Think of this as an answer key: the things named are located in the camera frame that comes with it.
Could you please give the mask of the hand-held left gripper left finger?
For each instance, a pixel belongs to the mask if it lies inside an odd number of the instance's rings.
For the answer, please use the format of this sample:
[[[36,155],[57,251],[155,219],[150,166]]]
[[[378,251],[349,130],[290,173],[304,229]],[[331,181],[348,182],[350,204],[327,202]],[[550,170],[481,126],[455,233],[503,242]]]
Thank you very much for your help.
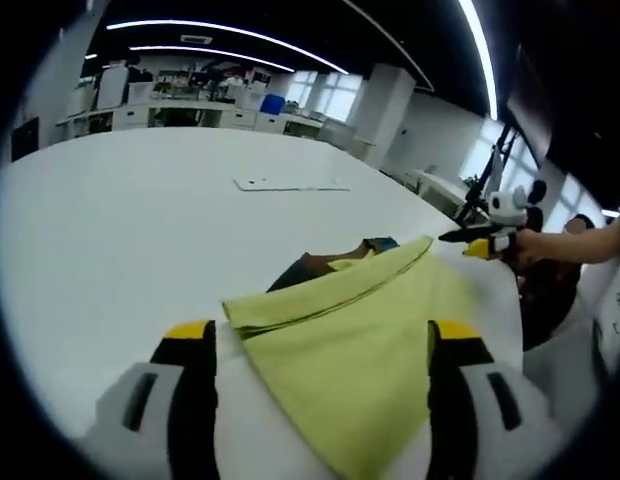
[[[218,479],[216,325],[179,324],[96,403],[94,463],[109,479]]]

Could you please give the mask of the person's right hand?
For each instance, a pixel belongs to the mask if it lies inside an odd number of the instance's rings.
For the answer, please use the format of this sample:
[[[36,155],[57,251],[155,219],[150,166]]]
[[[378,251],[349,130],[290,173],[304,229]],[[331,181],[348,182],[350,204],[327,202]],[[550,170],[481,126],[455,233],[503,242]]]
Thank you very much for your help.
[[[543,258],[544,236],[530,229],[522,229],[515,237],[515,258],[518,263],[529,264]]]

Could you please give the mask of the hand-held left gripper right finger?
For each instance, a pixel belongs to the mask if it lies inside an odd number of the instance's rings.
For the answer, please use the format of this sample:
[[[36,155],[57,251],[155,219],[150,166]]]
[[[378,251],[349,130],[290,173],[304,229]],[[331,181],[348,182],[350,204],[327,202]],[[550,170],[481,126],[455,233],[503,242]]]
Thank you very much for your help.
[[[555,450],[547,397],[479,333],[428,322],[429,479],[534,479]]]

